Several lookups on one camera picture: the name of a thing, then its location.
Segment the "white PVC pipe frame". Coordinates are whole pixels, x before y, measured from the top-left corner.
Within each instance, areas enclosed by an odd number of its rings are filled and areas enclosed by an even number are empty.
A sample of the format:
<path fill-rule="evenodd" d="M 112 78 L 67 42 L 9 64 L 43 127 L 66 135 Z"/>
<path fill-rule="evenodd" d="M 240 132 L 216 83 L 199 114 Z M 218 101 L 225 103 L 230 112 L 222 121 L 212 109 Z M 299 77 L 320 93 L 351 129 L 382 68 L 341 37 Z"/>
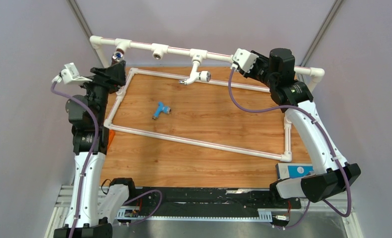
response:
<path fill-rule="evenodd" d="M 183 48 L 177 48 L 177 47 L 172 47 L 172 46 L 157 44 L 157 43 L 135 42 L 132 40 L 126 40 L 126 39 L 121 39 L 121 38 L 110 39 L 110 38 L 103 38 L 101 36 L 91 36 L 89 38 L 89 41 L 90 41 L 92 47 L 95 49 L 103 66 L 108 66 L 109 61 L 104 56 L 104 52 L 102 50 L 102 45 L 115 46 L 117 51 L 123 51 L 124 54 L 126 53 L 126 51 L 128 49 L 140 49 L 140 50 L 151 51 L 153 57 L 157 60 L 162 59 L 165 54 L 174 54 L 174 55 L 191 57 L 192 61 L 198 60 L 198 61 L 200 61 L 200 63 L 202 63 L 203 60 L 217 60 L 217 61 L 232 63 L 231 58 L 233 56 L 233 55 L 224 55 L 224 54 L 220 54 L 220 53 L 213 53 L 213 52 L 209 52 L 207 50 L 201 50 L 201 49 L 183 49 Z M 131 83 L 133 76 L 135 76 L 136 74 L 143 74 L 143 75 L 163 77 L 163 78 L 171 78 L 171 79 L 177 79 L 177 80 L 185 80 L 185 79 L 189 78 L 189 76 L 184 76 L 184 75 L 169 74 L 169 73 L 164 73 L 164 72 L 131 68 L 129 70 L 129 74 L 127 76 L 127 84 Z M 219 80 L 214 80 L 214 79 L 211 79 L 209 82 L 201 82 L 201 81 L 196 81 L 196 82 L 210 84 L 210 85 L 217 85 L 217 86 L 227 86 L 228 85 L 224 81 L 219 81 Z M 189 138 L 183 138 L 183 137 L 178 137 L 178 136 L 172 136 L 172 135 L 156 133 L 156 132 L 151 132 L 151 131 L 145 131 L 145 130 L 135 129 L 135 128 L 131 128 L 131 127 L 114 125 L 113 118 L 114 118 L 121 102 L 123 101 L 123 99 L 126 95 L 127 88 L 128 88 L 128 86 L 125 85 L 117 93 L 117 97 L 115 99 L 114 105 L 112 106 L 112 109 L 110 110 L 110 112 L 107 116 L 107 119 L 104 122 L 104 125 L 111 130 L 135 134 L 135 135 L 147 136 L 147 137 L 152 137 L 152 138 L 156 138 L 156 139 L 163 139 L 163 140 L 168 140 L 168 141 L 173 141 L 173 142 L 179 142 L 179 143 L 184 143 L 184 144 L 189 144 L 189 145 L 195 145 L 195 146 L 200 146 L 200 147 L 206 147 L 206 148 L 211 148 L 211 149 L 217 149 L 217 150 L 222 150 L 222 151 L 234 152 L 234 153 L 239 153 L 239 154 L 244 154 L 244 155 L 251 155 L 251 156 L 257 156 L 257 157 L 261 157 L 261 158 L 273 159 L 273 160 L 277 160 L 280 162 L 291 162 L 291 160 L 292 160 L 291 128 L 292 128 L 293 123 L 289 118 L 284 118 L 284 152 L 281 155 L 269 153 L 269 152 L 257 151 L 257 150 L 244 149 L 244 148 L 239 148 L 239 147 L 234 147 L 234 146 L 222 145 L 222 144 L 217 144 L 217 143 L 212 143 L 212 142 L 194 140 L 194 139 L 189 139 Z"/>

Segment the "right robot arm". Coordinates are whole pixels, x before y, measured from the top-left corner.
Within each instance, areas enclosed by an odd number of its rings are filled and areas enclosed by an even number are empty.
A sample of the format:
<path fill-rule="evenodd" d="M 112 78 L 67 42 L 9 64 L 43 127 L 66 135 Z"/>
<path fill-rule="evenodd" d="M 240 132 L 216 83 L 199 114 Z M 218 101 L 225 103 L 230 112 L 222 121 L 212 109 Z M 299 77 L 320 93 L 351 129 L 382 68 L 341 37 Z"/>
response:
<path fill-rule="evenodd" d="M 279 208 L 289 198 L 325 202 L 342 192 L 346 192 L 347 202 L 351 203 L 351 186 L 361 170 L 358 164 L 347 161 L 327 133 L 311 92 L 313 84 L 307 85 L 295 78 L 296 74 L 322 78 L 324 70 L 296 66 L 291 50 L 285 48 L 273 49 L 269 56 L 238 49 L 232 61 L 245 78 L 269 88 L 276 108 L 296 127 L 312 161 L 313 175 L 280 179 L 270 185 L 270 204 Z"/>

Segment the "brown water faucet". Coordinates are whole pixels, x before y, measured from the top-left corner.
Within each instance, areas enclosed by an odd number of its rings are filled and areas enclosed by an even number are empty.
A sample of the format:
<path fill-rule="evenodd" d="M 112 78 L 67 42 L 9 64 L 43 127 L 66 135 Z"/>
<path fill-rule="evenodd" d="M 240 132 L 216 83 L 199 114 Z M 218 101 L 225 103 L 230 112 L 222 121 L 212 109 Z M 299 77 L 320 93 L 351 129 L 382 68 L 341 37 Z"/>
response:
<path fill-rule="evenodd" d="M 123 51 L 115 51 L 111 57 L 111 65 L 121 62 L 124 59 Z"/>

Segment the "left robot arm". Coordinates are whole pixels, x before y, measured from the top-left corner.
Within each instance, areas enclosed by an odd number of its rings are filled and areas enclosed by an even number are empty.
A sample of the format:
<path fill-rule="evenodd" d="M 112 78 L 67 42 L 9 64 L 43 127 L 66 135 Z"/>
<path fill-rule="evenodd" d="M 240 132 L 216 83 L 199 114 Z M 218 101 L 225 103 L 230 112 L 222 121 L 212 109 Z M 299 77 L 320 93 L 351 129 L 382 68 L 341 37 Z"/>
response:
<path fill-rule="evenodd" d="M 102 202 L 98 201 L 100 175 L 109 145 L 104 126 L 108 97 L 126 84 L 126 62 L 94 67 L 82 76 L 73 63 L 53 79 L 51 92 L 65 97 L 65 111 L 72 125 L 74 153 L 73 194 L 68 214 L 56 238 L 110 238 L 121 206 L 132 205 L 137 191 L 131 178 L 115 178 Z"/>

